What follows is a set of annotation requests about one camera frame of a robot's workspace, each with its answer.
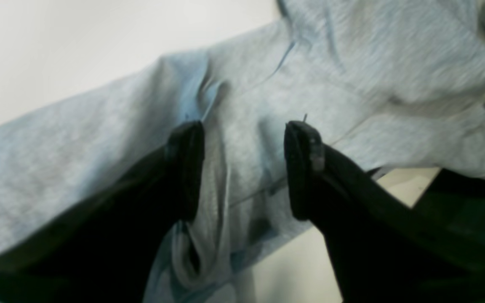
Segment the black left gripper left finger pad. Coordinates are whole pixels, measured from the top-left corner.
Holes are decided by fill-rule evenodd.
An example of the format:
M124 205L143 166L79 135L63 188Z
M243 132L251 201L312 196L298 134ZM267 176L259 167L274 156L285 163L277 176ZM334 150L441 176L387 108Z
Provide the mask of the black left gripper left finger pad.
M205 157L200 121L110 187L0 254L0 303L140 303L166 233L196 217Z

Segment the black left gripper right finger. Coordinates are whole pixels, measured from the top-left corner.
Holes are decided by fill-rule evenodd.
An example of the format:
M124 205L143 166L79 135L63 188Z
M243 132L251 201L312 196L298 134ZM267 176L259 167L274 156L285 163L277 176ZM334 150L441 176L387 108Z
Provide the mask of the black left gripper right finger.
M285 125L293 216L322 234L345 303L485 303L485 245L406 207L307 123Z

